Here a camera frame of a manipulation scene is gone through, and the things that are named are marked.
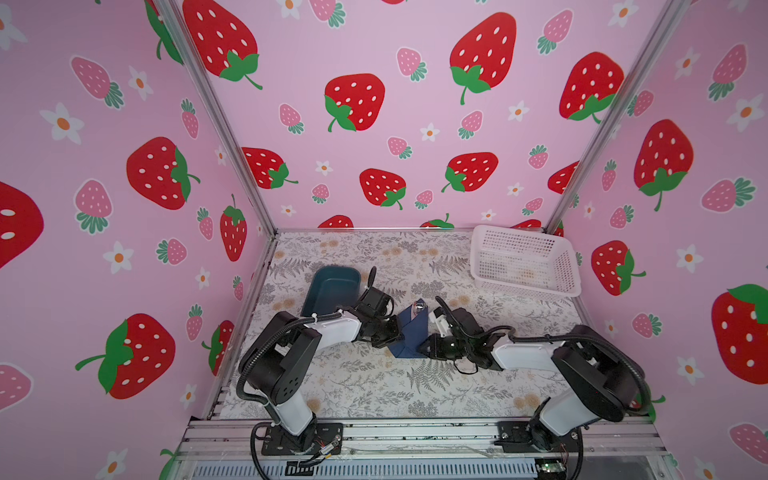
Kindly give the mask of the blue paper napkin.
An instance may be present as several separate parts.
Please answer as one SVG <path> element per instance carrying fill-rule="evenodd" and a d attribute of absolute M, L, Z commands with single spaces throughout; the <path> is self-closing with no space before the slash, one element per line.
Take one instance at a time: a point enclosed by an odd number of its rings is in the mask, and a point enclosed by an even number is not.
<path fill-rule="evenodd" d="M 428 339 L 428 307 L 418 316 L 412 315 L 412 305 L 404 309 L 397 315 L 398 323 L 405 335 L 405 338 L 393 345 L 388 346 L 390 353 L 395 358 L 417 359 L 425 358 L 426 355 L 420 351 L 421 345 Z"/>

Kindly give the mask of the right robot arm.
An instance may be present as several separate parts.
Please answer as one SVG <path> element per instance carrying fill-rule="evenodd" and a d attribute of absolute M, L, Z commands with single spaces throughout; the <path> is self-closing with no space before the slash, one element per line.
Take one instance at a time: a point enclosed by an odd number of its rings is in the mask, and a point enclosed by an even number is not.
<path fill-rule="evenodd" d="M 566 380 L 566 390 L 543 401 L 511 443 L 552 451 L 597 421 L 618 423 L 650 411 L 650 387 L 642 368 L 587 325 L 539 337 L 516 336 L 508 326 L 476 334 L 458 324 L 450 330 L 430 335 L 419 352 L 434 360 L 467 360 L 477 371 L 545 370 Z"/>

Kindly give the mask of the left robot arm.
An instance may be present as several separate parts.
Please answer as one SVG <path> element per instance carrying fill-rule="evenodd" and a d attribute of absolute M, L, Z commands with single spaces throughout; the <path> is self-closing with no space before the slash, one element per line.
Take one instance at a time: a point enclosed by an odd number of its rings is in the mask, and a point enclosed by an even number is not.
<path fill-rule="evenodd" d="M 384 348 L 405 338 L 394 315 L 370 317 L 352 308 L 326 315 L 276 314 L 238 366 L 239 399 L 264 407 L 276 427 L 302 450 L 316 435 L 317 418 L 300 388 L 315 354 L 341 343 Z"/>

